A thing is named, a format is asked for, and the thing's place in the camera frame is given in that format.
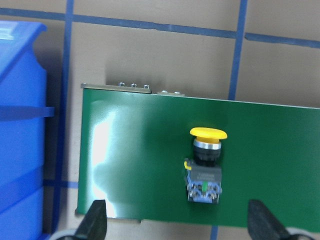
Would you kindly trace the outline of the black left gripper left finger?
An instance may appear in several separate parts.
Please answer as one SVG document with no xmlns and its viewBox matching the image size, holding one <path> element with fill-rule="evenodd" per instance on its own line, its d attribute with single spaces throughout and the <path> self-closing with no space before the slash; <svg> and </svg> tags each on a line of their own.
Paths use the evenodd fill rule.
<svg viewBox="0 0 320 240">
<path fill-rule="evenodd" d="M 107 234 L 107 212 L 104 199 L 94 200 L 77 228 L 76 240 L 104 240 Z"/>
</svg>

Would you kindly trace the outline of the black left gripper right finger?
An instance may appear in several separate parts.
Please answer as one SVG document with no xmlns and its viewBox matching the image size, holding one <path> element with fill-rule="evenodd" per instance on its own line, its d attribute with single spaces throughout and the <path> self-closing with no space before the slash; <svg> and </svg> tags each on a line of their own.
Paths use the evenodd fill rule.
<svg viewBox="0 0 320 240">
<path fill-rule="evenodd" d="M 272 214 L 265 204 L 257 199 L 248 202 L 247 230 L 252 240 L 289 240 L 291 234 Z"/>
</svg>

